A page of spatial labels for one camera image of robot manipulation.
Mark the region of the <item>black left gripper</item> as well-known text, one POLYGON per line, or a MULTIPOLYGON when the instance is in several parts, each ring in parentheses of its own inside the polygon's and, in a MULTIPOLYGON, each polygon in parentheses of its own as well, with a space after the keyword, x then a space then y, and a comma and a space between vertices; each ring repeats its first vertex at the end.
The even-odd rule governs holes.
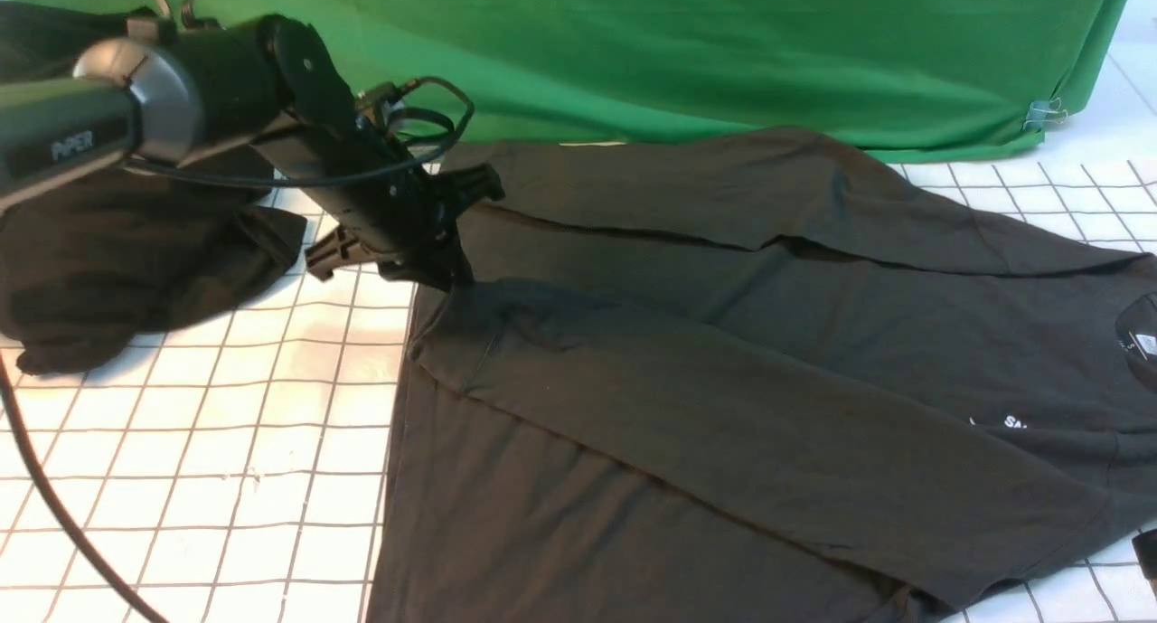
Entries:
POLYGON ((315 279, 373 263, 388 281, 439 292, 476 283, 457 219, 476 203, 504 198, 491 164, 432 175, 373 126, 333 132, 287 116, 263 133, 263 157, 336 219, 305 249, 315 279))

